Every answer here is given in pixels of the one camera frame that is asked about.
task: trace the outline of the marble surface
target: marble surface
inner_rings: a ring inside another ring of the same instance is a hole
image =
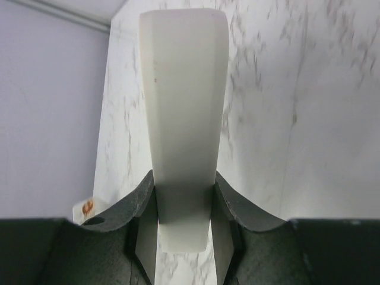
[[[218,171],[232,187],[284,219],[380,217],[375,0],[129,0],[112,20],[94,196],[113,204],[151,169],[138,17],[186,7],[229,21]],[[212,244],[159,248],[156,284],[216,284]]]

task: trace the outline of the white object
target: white object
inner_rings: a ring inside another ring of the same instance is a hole
[[[165,252],[206,249],[229,54],[214,9],[140,15],[140,62]]]
[[[76,224],[83,224],[86,220],[107,210],[110,205],[99,198],[91,197],[79,203],[72,208],[72,221]]]

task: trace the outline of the small white object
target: small white object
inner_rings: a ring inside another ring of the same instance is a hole
[[[142,83],[165,252],[206,249],[229,32],[214,9],[140,15]]]
[[[99,198],[91,197],[79,203],[72,208],[72,221],[75,224],[83,224],[86,220],[107,210],[109,205]]]

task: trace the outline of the gray wall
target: gray wall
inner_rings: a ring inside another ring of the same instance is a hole
[[[0,0],[0,217],[92,195],[108,39]]]

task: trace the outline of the wall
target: wall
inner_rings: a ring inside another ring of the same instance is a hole
[[[378,1],[129,0],[112,20],[94,194],[114,202],[151,168],[138,17],[217,8],[229,21],[218,171],[289,217],[380,217]],[[205,252],[157,252],[156,284],[216,284]]]
[[[0,1],[0,217],[92,195],[109,36]]]

